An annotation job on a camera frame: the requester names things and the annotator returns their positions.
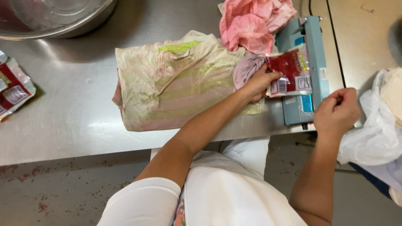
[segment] red snack bag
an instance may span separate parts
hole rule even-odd
[[[282,72],[283,77],[271,82],[268,97],[308,95],[313,93],[307,45],[301,44],[285,53],[266,54],[271,71]]]
[[[17,110],[35,92],[31,79],[19,68],[14,58],[5,57],[0,61],[0,120]]]

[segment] hand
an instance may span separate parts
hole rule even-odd
[[[283,76],[281,72],[267,73],[267,69],[267,64],[262,65],[253,77],[240,89],[246,93],[250,102],[258,101],[261,97],[265,97],[266,89],[271,82]]]
[[[360,117],[355,88],[340,89],[323,100],[314,115],[318,136],[342,139]]]

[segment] striped cloth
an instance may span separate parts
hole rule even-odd
[[[178,41],[116,48],[119,83],[113,102],[128,131],[176,129],[229,96],[233,70],[249,53],[231,52],[213,34],[190,31]],[[264,98],[242,114],[263,111]]]

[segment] blue heat sealer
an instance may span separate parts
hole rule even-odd
[[[314,110],[329,95],[320,20],[318,16],[296,18],[276,36],[276,45],[281,53],[307,43],[312,77],[312,95],[282,97],[286,125],[302,124],[303,129],[307,129],[307,124],[313,122]]]

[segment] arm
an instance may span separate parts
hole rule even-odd
[[[191,162],[208,142],[251,101],[265,96],[265,89],[281,73],[259,71],[240,90],[188,121],[151,160],[135,181],[149,177],[163,177],[183,188]]]
[[[316,147],[301,171],[289,201],[309,226],[332,225],[334,171],[339,144],[359,117],[354,88],[332,93],[315,113]]]

